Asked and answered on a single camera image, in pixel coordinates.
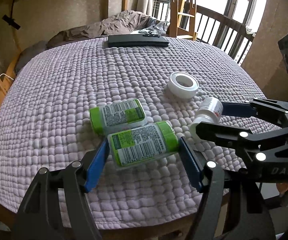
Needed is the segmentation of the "person's right hand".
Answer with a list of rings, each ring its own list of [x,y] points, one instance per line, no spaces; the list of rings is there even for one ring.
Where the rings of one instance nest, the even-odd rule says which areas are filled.
[[[288,190],[288,183],[276,183],[276,187],[279,194],[282,195]]]

